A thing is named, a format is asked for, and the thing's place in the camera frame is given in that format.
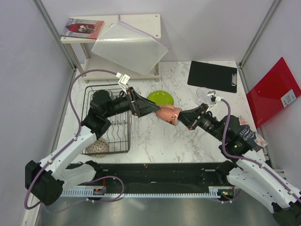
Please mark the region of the clear glass cup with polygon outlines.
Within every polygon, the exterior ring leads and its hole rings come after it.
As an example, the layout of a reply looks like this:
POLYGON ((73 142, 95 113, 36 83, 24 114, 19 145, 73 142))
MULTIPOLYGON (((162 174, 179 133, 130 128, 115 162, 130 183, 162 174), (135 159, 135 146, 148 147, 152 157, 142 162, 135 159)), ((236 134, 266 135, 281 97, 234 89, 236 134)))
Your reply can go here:
POLYGON ((205 88, 205 87, 200 87, 196 91, 196 104, 201 105, 201 104, 209 104, 209 98, 207 96, 208 92, 210 92, 210 89, 205 88))

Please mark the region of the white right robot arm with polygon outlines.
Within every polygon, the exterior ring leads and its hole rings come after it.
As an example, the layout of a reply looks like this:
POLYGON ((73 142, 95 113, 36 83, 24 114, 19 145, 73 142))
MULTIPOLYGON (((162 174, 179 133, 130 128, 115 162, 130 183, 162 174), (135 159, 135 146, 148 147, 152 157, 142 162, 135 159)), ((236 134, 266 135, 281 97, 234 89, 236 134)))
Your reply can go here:
POLYGON ((220 185, 228 183, 245 191, 264 205, 281 226, 301 224, 301 191, 276 173, 256 152, 255 142, 244 139, 249 130, 240 118, 228 114, 221 121, 207 113, 202 104, 181 111, 178 120, 188 129, 200 127, 222 142, 219 146, 227 160, 216 169, 215 179, 220 185))

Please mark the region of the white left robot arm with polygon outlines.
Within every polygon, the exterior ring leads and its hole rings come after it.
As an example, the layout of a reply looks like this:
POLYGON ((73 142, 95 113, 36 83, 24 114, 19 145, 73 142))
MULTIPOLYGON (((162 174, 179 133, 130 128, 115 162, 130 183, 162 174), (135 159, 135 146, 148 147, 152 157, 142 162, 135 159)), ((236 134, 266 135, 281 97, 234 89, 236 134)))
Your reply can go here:
POLYGON ((109 118, 131 111, 132 115, 143 117, 159 110, 154 102, 140 96, 129 87, 122 97, 112 99, 106 90, 93 94, 87 116, 79 123, 78 131, 62 147, 39 162, 30 161, 25 166, 25 188, 40 203, 49 206, 67 190, 78 184, 90 182, 99 185, 103 173, 90 164, 67 169, 69 164, 97 141, 111 126, 109 118))

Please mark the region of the grey mug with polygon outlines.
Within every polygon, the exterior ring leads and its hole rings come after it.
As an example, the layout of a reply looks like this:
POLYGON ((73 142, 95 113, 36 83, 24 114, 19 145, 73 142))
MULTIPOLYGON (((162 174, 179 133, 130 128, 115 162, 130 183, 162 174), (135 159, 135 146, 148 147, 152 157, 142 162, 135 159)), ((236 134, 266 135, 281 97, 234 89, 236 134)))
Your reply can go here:
POLYGON ((92 100, 103 100, 106 101, 108 99, 112 99, 113 95, 112 92, 108 89, 101 89, 101 90, 97 90, 93 96, 92 96, 92 100))

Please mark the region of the pink floral mug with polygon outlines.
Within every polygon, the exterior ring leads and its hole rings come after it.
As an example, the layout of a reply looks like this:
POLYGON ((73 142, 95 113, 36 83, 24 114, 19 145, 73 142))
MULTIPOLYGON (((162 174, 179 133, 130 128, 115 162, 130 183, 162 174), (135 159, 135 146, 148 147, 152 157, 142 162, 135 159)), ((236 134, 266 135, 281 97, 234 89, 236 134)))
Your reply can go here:
POLYGON ((181 111, 181 108, 175 107, 174 105, 163 105, 156 111, 155 115, 159 119, 176 126, 181 111))

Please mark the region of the green plate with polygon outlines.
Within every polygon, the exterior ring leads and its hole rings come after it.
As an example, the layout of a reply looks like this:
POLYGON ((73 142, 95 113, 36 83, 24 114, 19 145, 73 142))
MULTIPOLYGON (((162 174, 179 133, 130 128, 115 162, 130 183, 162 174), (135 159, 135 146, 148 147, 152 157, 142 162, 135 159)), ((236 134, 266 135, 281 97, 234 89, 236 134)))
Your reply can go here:
POLYGON ((148 95, 147 99, 159 106, 174 104, 174 99, 171 94, 163 90, 153 91, 148 95))

